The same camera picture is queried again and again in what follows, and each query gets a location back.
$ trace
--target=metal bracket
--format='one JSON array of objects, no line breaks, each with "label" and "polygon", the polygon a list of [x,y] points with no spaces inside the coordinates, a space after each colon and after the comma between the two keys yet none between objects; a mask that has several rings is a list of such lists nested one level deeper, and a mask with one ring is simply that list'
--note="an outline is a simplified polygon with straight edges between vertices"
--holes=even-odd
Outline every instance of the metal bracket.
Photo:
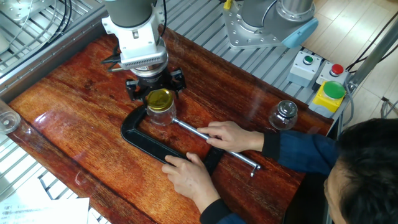
[{"label": "metal bracket", "polygon": [[53,3],[54,0],[33,0],[32,10],[30,10],[30,0],[0,0],[0,11],[13,21],[22,23],[28,15],[32,17]]},{"label": "metal bracket", "polygon": [[283,44],[265,28],[251,27],[241,17],[244,2],[234,2],[231,9],[222,9],[228,39],[233,49],[279,47]]}]

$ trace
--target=reddish wood surface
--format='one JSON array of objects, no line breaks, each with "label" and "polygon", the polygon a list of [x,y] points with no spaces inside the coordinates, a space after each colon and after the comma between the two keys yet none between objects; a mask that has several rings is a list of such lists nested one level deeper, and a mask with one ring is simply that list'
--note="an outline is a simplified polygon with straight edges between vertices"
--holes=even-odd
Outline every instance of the reddish wood surface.
[{"label": "reddish wood surface", "polygon": [[[195,127],[210,121],[237,122],[244,129],[273,131],[270,109],[281,100],[296,102],[294,129],[326,134],[330,119],[238,67],[168,30],[164,35],[169,68],[181,67],[188,88],[177,102],[178,118]],[[162,164],[122,139],[123,119],[137,106],[124,88],[129,72],[108,73],[100,61],[111,55],[116,39],[102,36],[18,96],[11,107],[22,117],[10,137],[51,173],[90,203],[111,223],[198,223],[189,199],[174,192]],[[209,146],[171,124],[148,120],[141,128],[180,152],[202,158]],[[232,211],[248,223],[280,223],[303,174],[245,152],[262,169],[225,154],[212,179]]]}]

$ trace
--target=empty glass jar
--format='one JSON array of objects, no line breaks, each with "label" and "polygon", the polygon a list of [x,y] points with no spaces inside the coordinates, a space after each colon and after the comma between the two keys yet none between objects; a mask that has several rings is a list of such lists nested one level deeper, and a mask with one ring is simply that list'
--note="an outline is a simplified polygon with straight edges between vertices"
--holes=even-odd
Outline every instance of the empty glass jar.
[{"label": "empty glass jar", "polygon": [[278,130],[289,130],[297,121],[297,106],[290,100],[281,101],[271,109],[269,122]]},{"label": "empty glass jar", "polygon": [[171,124],[177,115],[173,94],[165,88],[150,92],[147,102],[147,114],[155,124],[163,126]]},{"label": "empty glass jar", "polygon": [[19,114],[11,109],[3,100],[0,100],[0,134],[9,134],[15,131],[20,121],[21,117]]}]

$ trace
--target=metal jar lid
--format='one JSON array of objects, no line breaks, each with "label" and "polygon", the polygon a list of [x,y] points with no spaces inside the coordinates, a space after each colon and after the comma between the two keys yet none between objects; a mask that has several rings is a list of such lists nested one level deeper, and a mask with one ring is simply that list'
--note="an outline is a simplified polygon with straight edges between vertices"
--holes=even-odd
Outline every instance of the metal jar lid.
[{"label": "metal jar lid", "polygon": [[297,114],[297,106],[290,100],[284,100],[278,104],[278,112],[285,118],[292,118]]},{"label": "metal jar lid", "polygon": [[163,112],[173,104],[173,95],[168,89],[154,90],[148,94],[148,108],[155,112]]}]

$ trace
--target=white paper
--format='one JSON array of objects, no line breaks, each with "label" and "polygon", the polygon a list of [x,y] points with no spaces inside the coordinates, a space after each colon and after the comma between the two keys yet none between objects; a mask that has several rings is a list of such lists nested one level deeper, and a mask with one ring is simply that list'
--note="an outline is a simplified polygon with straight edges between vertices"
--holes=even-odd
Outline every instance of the white paper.
[{"label": "white paper", "polygon": [[0,205],[0,224],[87,224],[89,198]]},{"label": "white paper", "polygon": [[87,224],[100,224],[92,212],[88,212]]},{"label": "white paper", "polygon": [[38,178],[31,178],[20,186],[10,197],[3,200],[0,205],[8,204],[35,204],[37,202],[51,201]]}]

